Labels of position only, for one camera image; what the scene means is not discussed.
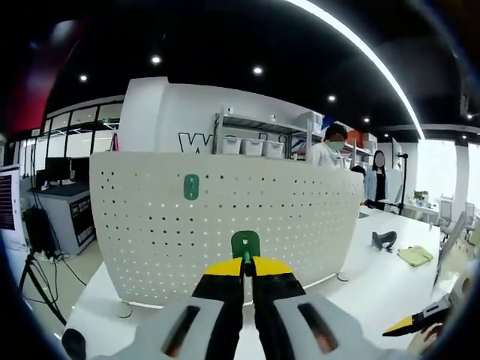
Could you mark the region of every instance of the floor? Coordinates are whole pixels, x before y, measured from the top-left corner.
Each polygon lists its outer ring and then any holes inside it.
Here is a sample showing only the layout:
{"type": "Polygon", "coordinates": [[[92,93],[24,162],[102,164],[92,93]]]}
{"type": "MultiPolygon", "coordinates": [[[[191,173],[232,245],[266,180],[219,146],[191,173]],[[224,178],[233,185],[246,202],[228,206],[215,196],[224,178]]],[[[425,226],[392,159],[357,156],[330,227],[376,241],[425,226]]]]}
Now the floor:
{"type": "MultiPolygon", "coordinates": [[[[465,241],[459,240],[452,249],[449,256],[445,259],[442,271],[439,275],[439,280],[436,283],[432,293],[432,302],[440,299],[445,294],[449,293],[453,287],[458,275],[462,272],[467,263],[473,259],[473,248],[465,241]]],[[[67,264],[76,272],[77,276],[88,283],[89,279],[97,271],[102,262],[102,256],[98,243],[93,241],[79,256],[67,260],[67,264]]],[[[41,267],[45,272],[46,278],[50,283],[50,287],[55,295],[58,290],[57,305],[65,319],[71,314],[74,305],[83,291],[83,285],[74,277],[68,267],[60,262],[57,265],[57,282],[55,282],[55,266],[48,261],[40,261],[41,267]]],[[[48,289],[45,283],[42,283],[43,290],[47,293],[48,289]]],[[[325,284],[325,291],[328,291],[329,285],[325,284]]],[[[24,295],[30,299],[39,299],[39,295],[32,284],[32,281],[27,277],[24,286],[24,295]]],[[[37,303],[36,301],[26,300],[31,307],[37,320],[43,326],[47,334],[54,334],[57,338],[63,332],[63,325],[51,313],[45,304],[37,303]]],[[[420,346],[421,341],[418,339],[412,342],[409,350],[415,352],[420,346]]]]}

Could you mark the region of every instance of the face mask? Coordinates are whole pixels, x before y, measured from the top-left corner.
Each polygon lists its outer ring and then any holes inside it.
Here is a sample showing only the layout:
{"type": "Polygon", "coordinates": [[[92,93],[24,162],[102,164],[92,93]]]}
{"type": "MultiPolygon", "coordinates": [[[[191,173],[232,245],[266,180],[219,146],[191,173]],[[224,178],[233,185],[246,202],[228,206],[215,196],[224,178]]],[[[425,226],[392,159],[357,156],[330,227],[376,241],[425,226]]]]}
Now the face mask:
{"type": "Polygon", "coordinates": [[[339,152],[341,149],[343,149],[345,146],[344,141],[331,141],[330,142],[330,149],[339,152]]]}
{"type": "Polygon", "coordinates": [[[383,165],[385,165],[385,158],[382,155],[377,155],[375,157],[375,165],[383,167],[383,165]]]}

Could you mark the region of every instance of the black computer mouse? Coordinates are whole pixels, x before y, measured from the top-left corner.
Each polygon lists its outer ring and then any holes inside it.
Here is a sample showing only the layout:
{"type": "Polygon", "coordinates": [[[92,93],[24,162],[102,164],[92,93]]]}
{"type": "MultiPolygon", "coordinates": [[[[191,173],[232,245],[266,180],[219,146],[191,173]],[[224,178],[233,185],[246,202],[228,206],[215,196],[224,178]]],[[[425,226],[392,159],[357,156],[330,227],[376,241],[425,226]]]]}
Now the black computer mouse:
{"type": "Polygon", "coordinates": [[[61,337],[61,344],[72,360],[86,359],[85,338],[79,331],[74,328],[65,330],[61,337]]]}

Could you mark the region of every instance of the yellow cloth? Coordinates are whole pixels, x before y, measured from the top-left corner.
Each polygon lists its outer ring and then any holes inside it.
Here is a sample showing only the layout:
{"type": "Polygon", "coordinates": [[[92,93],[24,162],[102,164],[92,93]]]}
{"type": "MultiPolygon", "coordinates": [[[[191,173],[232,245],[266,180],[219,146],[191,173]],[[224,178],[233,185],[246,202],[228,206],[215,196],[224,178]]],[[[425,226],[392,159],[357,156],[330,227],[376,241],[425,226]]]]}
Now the yellow cloth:
{"type": "Polygon", "coordinates": [[[421,246],[399,249],[397,255],[411,266],[420,266],[431,261],[434,256],[421,246]]]}

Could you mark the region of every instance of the white chair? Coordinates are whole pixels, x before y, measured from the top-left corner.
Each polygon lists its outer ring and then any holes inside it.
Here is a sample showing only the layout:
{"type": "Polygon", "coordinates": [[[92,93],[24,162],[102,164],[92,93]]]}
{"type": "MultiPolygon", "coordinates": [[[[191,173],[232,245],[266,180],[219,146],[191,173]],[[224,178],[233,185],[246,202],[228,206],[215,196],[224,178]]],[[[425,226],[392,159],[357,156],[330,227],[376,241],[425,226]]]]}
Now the white chair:
{"type": "Polygon", "coordinates": [[[440,232],[445,236],[443,241],[450,235],[450,224],[452,223],[452,201],[447,199],[440,200],[440,211],[438,226],[440,227],[440,232]]]}
{"type": "Polygon", "coordinates": [[[475,226],[476,226],[475,204],[472,204],[471,202],[465,202],[465,212],[466,212],[465,239],[467,242],[469,242],[470,233],[475,230],[475,226]]]}

